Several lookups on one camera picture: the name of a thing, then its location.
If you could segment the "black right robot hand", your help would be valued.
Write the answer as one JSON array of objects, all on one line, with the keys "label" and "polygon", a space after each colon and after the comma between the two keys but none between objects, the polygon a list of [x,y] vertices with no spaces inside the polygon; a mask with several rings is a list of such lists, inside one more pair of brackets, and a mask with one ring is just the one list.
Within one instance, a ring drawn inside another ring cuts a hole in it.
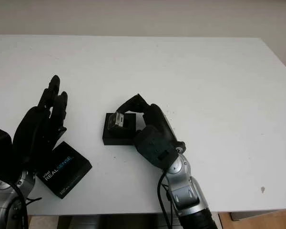
[{"label": "black right robot hand", "polygon": [[145,125],[153,125],[169,141],[177,141],[177,138],[160,107],[156,104],[148,104],[141,95],[137,94],[123,103],[117,113],[126,112],[142,113]]}]

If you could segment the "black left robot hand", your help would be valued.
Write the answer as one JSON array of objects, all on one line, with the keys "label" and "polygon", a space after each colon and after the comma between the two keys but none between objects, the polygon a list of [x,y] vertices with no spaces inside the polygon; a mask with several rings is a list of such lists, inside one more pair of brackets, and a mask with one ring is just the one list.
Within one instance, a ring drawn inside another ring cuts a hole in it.
[{"label": "black left robot hand", "polygon": [[50,152],[67,128],[63,126],[68,95],[59,94],[60,79],[54,75],[44,89],[37,106],[32,107],[18,125],[13,150],[23,165],[33,163],[42,153]]}]

